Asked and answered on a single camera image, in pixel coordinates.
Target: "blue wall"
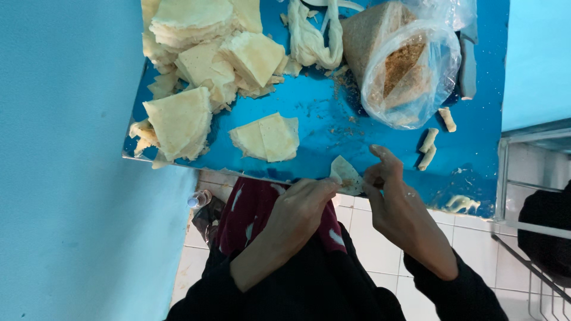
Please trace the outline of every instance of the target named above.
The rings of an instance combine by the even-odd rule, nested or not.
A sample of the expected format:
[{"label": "blue wall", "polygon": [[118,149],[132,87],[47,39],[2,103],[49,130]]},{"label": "blue wall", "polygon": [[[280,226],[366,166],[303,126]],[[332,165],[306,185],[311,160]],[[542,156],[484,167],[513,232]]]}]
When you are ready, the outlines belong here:
[{"label": "blue wall", "polygon": [[137,0],[0,0],[0,320],[166,315],[196,177],[120,157],[141,29]]},{"label": "blue wall", "polygon": [[570,11],[569,0],[511,2],[503,131],[571,117]]}]

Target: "black sleeve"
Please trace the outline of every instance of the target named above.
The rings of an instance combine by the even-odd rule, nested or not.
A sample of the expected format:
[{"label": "black sleeve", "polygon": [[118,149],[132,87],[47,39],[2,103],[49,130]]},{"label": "black sleeve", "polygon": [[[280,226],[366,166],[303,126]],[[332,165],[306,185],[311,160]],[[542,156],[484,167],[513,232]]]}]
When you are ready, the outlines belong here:
[{"label": "black sleeve", "polygon": [[404,266],[415,277],[416,288],[436,306],[440,320],[508,320],[496,294],[454,251],[458,277],[443,281],[410,255]]},{"label": "black sleeve", "polygon": [[186,297],[171,308],[166,321],[231,319],[246,299],[230,275],[233,257],[231,255],[208,273],[203,273],[202,278],[188,289]]}]

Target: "plastic bottle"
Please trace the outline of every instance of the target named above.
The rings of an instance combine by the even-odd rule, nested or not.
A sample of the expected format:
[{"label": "plastic bottle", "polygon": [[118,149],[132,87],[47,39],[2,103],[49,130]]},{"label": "plastic bottle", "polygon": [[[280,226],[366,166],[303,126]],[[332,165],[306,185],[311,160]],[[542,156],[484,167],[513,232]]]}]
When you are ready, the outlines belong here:
[{"label": "plastic bottle", "polygon": [[197,210],[206,206],[212,200],[212,193],[209,190],[197,191],[192,194],[187,201],[191,209]]}]

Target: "bottle cap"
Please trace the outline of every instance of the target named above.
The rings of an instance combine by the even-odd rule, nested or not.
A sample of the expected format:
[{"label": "bottle cap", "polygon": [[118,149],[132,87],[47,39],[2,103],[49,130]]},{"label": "bottle cap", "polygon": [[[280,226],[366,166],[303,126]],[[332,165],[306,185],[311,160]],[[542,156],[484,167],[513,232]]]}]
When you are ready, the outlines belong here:
[{"label": "bottle cap", "polygon": [[195,206],[198,205],[198,199],[196,199],[196,198],[194,198],[194,197],[191,197],[191,198],[188,199],[187,204],[188,204],[188,206],[190,206],[190,207],[195,207]]}]

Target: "black clothing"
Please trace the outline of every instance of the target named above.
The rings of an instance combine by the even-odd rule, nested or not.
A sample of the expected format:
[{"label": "black clothing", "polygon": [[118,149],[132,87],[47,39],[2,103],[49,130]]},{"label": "black clothing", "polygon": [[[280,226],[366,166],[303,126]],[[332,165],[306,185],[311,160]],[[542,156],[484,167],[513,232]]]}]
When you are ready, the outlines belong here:
[{"label": "black clothing", "polygon": [[[519,222],[571,230],[571,181],[563,192],[537,191],[525,199]],[[517,245],[558,285],[571,287],[571,240],[517,230]]]},{"label": "black clothing", "polygon": [[[347,254],[326,253],[314,235],[284,266],[245,294],[230,276],[230,261],[239,253],[227,258],[212,247],[202,279],[172,307],[167,321],[404,320],[396,296],[375,286],[342,224],[341,230]],[[508,320],[494,292],[457,254],[456,258],[459,275],[448,282],[407,254],[404,263],[441,320]]]}]

